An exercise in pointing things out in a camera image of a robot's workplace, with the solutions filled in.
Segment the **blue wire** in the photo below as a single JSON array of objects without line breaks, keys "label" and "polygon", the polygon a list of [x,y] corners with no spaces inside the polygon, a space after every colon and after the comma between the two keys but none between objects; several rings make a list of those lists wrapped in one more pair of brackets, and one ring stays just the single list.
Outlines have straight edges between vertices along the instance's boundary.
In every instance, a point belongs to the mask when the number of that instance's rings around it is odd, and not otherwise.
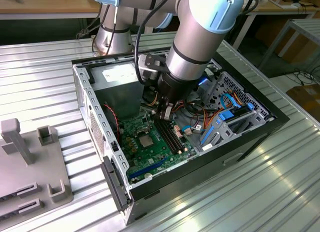
[{"label": "blue wire", "polygon": [[225,102],[224,102],[224,96],[227,97],[231,103],[233,104],[234,107],[238,107],[238,108],[241,108],[241,105],[239,105],[236,100],[228,93],[224,93],[221,98],[220,98],[220,102],[221,102],[221,105],[223,106],[223,108],[226,110],[227,107],[225,105]]},{"label": "blue wire", "polygon": [[185,127],[183,127],[181,130],[182,130],[182,132],[184,132],[186,129],[188,129],[188,128],[191,128],[191,126],[190,125],[186,125]]}]

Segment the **black connector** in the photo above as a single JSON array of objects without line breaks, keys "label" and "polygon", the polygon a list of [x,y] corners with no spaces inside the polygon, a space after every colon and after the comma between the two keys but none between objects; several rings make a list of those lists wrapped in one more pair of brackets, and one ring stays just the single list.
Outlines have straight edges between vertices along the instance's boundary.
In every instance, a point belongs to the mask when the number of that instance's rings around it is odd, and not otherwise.
[{"label": "black connector", "polygon": [[115,140],[111,142],[111,146],[112,146],[113,152],[116,152],[119,150],[118,145]]}]

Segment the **cardboard box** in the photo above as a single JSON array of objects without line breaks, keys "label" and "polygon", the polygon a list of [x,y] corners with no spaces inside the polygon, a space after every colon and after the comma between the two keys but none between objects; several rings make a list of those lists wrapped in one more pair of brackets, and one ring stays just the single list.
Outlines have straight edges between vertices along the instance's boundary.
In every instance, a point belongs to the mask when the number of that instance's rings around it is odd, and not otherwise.
[{"label": "cardboard box", "polygon": [[287,92],[295,102],[320,122],[320,85],[296,86]]}]

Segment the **green circuit board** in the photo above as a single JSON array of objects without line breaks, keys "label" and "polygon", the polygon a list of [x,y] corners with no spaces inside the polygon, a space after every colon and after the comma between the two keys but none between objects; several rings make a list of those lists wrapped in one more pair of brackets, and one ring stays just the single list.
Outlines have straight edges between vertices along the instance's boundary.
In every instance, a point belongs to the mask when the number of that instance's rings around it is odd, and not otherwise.
[{"label": "green circuit board", "polygon": [[[175,133],[175,125],[174,121],[168,123],[173,133]],[[172,152],[157,130],[150,114],[123,120],[120,126],[123,129],[121,149],[129,163],[126,175],[130,184],[143,180],[150,174],[159,173],[197,154],[185,137],[181,139],[177,137],[183,146],[178,153]],[[136,172],[146,169],[147,171],[141,175],[134,176]]]}]

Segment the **orange wire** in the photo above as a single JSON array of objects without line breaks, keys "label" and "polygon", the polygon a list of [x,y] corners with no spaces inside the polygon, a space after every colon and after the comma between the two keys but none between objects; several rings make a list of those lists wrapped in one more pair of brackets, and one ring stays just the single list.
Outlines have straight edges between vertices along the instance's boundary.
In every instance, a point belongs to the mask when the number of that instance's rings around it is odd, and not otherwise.
[{"label": "orange wire", "polygon": [[236,101],[240,104],[243,105],[243,103],[240,101],[240,99],[238,98],[237,94],[235,92],[233,92],[233,95],[235,96]]},{"label": "orange wire", "polygon": [[224,110],[224,108],[220,108],[218,111],[214,112],[213,115],[210,117],[209,122],[206,124],[206,127],[209,126],[209,125],[211,124],[212,120],[214,119],[214,117],[215,117],[218,113],[220,113],[221,111],[223,111],[223,110]]},{"label": "orange wire", "polygon": [[184,107],[184,106],[185,106],[184,104],[181,104],[181,105],[179,105],[179,107],[178,107],[178,108],[176,108],[176,109],[172,110],[172,112],[176,112],[176,111],[178,111],[181,107]]},{"label": "orange wire", "polygon": [[205,108],[202,107],[202,110],[203,110],[203,129],[205,129],[206,128],[207,113],[205,111]]}]

